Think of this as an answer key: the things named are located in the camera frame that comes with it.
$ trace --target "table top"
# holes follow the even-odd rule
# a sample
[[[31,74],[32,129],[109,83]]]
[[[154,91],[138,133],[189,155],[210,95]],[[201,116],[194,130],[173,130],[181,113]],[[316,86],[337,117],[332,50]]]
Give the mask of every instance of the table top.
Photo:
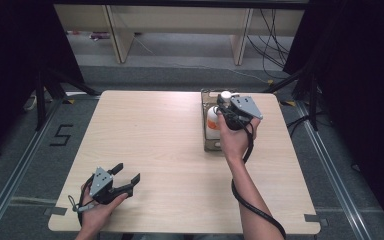
[[[247,169],[274,218],[288,234],[316,234],[315,215],[292,142],[272,94],[252,96],[263,120]],[[141,181],[134,196],[112,214],[103,231],[242,233],[231,173],[219,151],[205,152],[201,93],[106,91],[102,94],[52,215],[53,231],[78,231],[80,186],[96,167],[124,163],[114,186]]]

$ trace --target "metal rail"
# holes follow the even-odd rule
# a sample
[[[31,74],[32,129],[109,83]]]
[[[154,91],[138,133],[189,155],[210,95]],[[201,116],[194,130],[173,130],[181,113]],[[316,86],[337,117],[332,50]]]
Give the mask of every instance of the metal rail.
[[[302,102],[297,102],[297,109],[301,117],[307,116],[308,111],[305,108],[305,104]],[[338,171],[336,170],[335,164],[330,158],[326,147],[323,144],[322,139],[317,131],[314,131],[309,121],[305,121],[305,128],[308,135],[310,136],[311,142],[314,145],[314,148],[319,155],[320,161],[326,171],[327,176],[329,177],[330,183],[332,184],[333,190],[338,197],[339,203],[344,210],[346,217],[351,225],[352,230],[357,239],[366,240],[372,239],[366,223],[363,220],[357,206],[355,205],[352,197],[350,196],[347,188],[345,187],[344,182],[341,179]]]
[[[30,163],[33,159],[34,154],[36,153],[43,136],[48,130],[50,122],[52,121],[55,112],[61,106],[62,99],[54,100],[51,104],[51,107],[48,112],[47,120],[43,124],[42,128],[35,132],[33,138],[31,139],[29,145],[23,153],[23,156],[20,158],[17,166],[9,177],[5,187],[2,189],[0,193],[0,220],[4,215],[9,203],[11,202],[11,198],[20,185],[27,169],[30,166]]]

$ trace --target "floor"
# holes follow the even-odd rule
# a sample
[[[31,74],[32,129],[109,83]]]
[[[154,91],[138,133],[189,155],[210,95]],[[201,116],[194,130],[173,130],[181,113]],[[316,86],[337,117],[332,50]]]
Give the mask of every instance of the floor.
[[[68,34],[73,52],[81,67],[111,67],[111,68],[173,68],[173,69],[211,69],[227,70],[231,74],[244,72],[250,78],[258,78],[267,82],[267,78],[260,79],[254,75],[265,69],[267,71],[280,71],[281,68],[270,61],[263,60],[262,56],[248,42],[243,64],[235,66],[228,36],[200,35],[200,34],[137,34],[129,52],[127,61],[119,64],[116,61],[111,42],[106,39],[89,39],[90,33]],[[262,41],[257,36],[251,40],[264,49]],[[289,49],[293,38],[279,38],[279,42]],[[277,51],[267,49],[267,53],[281,62]],[[288,100],[289,90],[280,91],[278,98]],[[69,150],[59,155],[52,148],[39,148],[33,153],[36,160],[31,161],[28,169],[21,174],[20,179],[13,182],[12,200],[8,209],[0,216],[0,239],[73,239],[75,233],[54,233],[47,229],[49,216],[44,209],[51,209],[59,195],[59,187],[64,183],[64,176],[69,171],[70,162],[67,158],[74,158],[76,147],[81,142],[84,129],[87,128],[87,119],[93,114],[97,100],[88,99],[77,101],[76,108],[69,104],[60,104],[55,110],[54,119],[48,132],[41,141],[41,145],[49,146],[55,141],[53,134],[62,123],[75,122],[76,128],[82,129],[73,133],[74,143],[67,146]],[[285,122],[292,122],[305,115],[305,103],[298,103],[293,107],[281,105]],[[37,132],[35,125],[35,112],[29,111],[15,124],[13,131],[2,143],[2,148],[11,149],[10,154],[3,153],[6,161],[0,161],[0,194],[2,189],[11,180],[11,174],[19,169],[19,160],[26,158],[25,149],[30,147],[32,138]],[[357,171],[351,168],[352,157],[343,146],[334,126],[328,116],[318,118],[320,130],[312,131],[308,123],[296,128],[292,141],[300,161],[305,180],[307,182],[313,204],[322,224],[322,231],[317,236],[290,236],[289,239],[384,239],[384,214],[376,198],[371,193],[364,179]],[[322,146],[317,148],[314,141],[322,140]],[[43,169],[43,159],[52,161],[52,171]],[[353,223],[355,218],[363,219],[358,225]],[[120,239],[119,235],[104,233],[101,239]]]

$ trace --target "wire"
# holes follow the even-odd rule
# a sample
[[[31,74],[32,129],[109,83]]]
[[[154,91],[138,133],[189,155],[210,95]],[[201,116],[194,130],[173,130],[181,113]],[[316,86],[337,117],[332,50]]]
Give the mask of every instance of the wire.
[[[317,115],[322,115],[322,114],[326,114],[324,111],[320,111],[320,112],[317,112],[316,113],[316,116]],[[298,125],[300,125],[301,123],[303,123],[304,121],[306,121],[306,120],[309,120],[310,119],[310,116],[309,115],[305,115],[305,116],[303,116],[303,117],[300,117],[300,118],[298,118],[297,120],[295,120],[295,121],[293,121],[293,122],[290,122],[290,123],[288,123],[288,124],[286,124],[286,127],[287,128],[290,128],[291,126],[294,126],[293,128],[292,128],[292,131],[291,131],[291,133],[289,134],[289,136],[292,138],[292,135],[294,134],[294,132],[295,132],[295,129],[298,127]]]

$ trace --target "human hand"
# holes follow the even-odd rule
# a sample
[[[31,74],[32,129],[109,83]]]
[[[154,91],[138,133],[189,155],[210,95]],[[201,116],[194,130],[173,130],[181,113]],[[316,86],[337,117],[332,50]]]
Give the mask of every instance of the human hand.
[[[248,148],[248,136],[245,130],[231,130],[226,125],[226,120],[224,119],[223,114],[218,112],[217,115],[217,124],[220,128],[220,144],[226,160],[229,162],[242,161],[245,151]],[[257,128],[260,122],[260,119],[253,118],[251,124],[246,126],[250,133],[254,133],[254,139],[257,137]]]
[[[90,188],[88,186],[84,192],[83,204],[87,204],[93,200],[89,193]],[[108,222],[114,209],[119,206],[127,198],[127,196],[127,193],[121,194],[107,205],[95,205],[92,209],[83,212],[82,228],[80,229],[76,239],[93,239],[94,236],[98,234],[98,232]]]

